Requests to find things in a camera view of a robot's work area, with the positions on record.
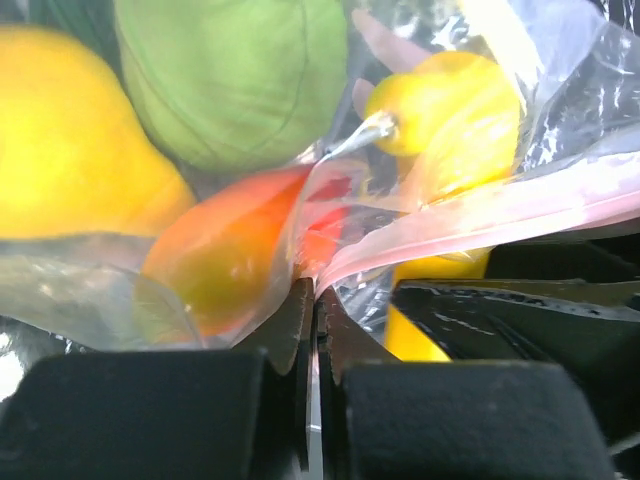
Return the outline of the orange fake mango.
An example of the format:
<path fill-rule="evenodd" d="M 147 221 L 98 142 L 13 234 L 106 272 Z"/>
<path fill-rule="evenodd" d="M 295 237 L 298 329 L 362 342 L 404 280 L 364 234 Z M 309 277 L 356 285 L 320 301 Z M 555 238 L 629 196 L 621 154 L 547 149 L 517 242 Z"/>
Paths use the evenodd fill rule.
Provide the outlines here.
<path fill-rule="evenodd" d="M 152 245 L 144 277 L 168 288 L 209 343 L 245 326 L 270 284 L 309 167 L 251 175 L 189 209 Z"/>

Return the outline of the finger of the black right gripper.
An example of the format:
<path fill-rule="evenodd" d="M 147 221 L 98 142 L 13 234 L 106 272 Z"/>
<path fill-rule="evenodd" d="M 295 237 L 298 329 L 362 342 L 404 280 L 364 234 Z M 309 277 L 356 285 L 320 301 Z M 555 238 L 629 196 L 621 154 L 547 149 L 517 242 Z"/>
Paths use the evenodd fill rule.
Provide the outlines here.
<path fill-rule="evenodd" d="M 454 360 L 562 366 L 607 439 L 638 433 L 638 282 L 414 280 L 391 302 Z"/>

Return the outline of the green fake leaf vegetable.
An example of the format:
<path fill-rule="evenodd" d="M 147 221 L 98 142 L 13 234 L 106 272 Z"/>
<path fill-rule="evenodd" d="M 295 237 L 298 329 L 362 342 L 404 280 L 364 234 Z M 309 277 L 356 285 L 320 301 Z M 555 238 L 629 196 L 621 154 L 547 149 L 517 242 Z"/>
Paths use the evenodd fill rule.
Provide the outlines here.
<path fill-rule="evenodd" d="M 329 131 L 347 82 L 338 1 L 118 1 L 114 26 L 144 128 L 211 172 L 302 153 Z"/>

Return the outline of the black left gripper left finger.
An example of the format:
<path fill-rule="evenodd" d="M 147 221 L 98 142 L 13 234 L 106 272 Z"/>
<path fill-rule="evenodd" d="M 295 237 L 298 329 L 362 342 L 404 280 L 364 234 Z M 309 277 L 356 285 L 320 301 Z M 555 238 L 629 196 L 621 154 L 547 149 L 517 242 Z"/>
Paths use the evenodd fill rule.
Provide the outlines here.
<path fill-rule="evenodd" d="M 1 323 L 5 479 L 299 479 L 310 280 L 229 350 L 94 353 Z"/>

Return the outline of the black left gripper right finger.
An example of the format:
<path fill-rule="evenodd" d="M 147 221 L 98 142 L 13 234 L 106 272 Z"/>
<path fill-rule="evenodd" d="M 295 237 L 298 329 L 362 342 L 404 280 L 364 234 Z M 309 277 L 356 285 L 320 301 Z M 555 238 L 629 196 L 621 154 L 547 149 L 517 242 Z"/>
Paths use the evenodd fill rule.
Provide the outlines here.
<path fill-rule="evenodd" d="M 326 291 L 316 304 L 328 479 L 611 479 L 585 396 L 559 366 L 400 362 Z"/>

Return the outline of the clear zip top bag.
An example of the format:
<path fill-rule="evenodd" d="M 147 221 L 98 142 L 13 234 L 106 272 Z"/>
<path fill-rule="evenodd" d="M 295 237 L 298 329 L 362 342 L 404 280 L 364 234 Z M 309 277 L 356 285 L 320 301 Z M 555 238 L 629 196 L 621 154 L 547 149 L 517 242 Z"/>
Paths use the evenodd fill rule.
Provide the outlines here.
<path fill-rule="evenodd" d="M 266 293 L 226 342 L 207 343 L 177 295 L 141 273 L 154 242 L 185 212 L 156 236 L 1 236 L 6 317 L 96 350 L 222 348 L 262 324 L 302 278 L 318 291 L 367 284 L 388 266 L 469 264 L 513 240 L 639 213 L 639 21 L 618 21 L 601 2 L 338 1 L 347 21 L 347 82 L 329 131 L 290 160 L 243 173 L 197 168 L 150 137 L 124 82 L 116 2 L 5 1 L 1 27 L 56 30 L 100 56 L 150 142 L 192 189 L 192 207 L 254 174 L 295 167 L 310 174 Z M 445 51 L 484 56 L 507 75 L 521 107 L 515 169 L 505 180 L 419 205 L 402 195 L 396 157 L 377 146 L 394 133 L 394 119 L 367 117 L 364 107 L 385 78 Z"/>

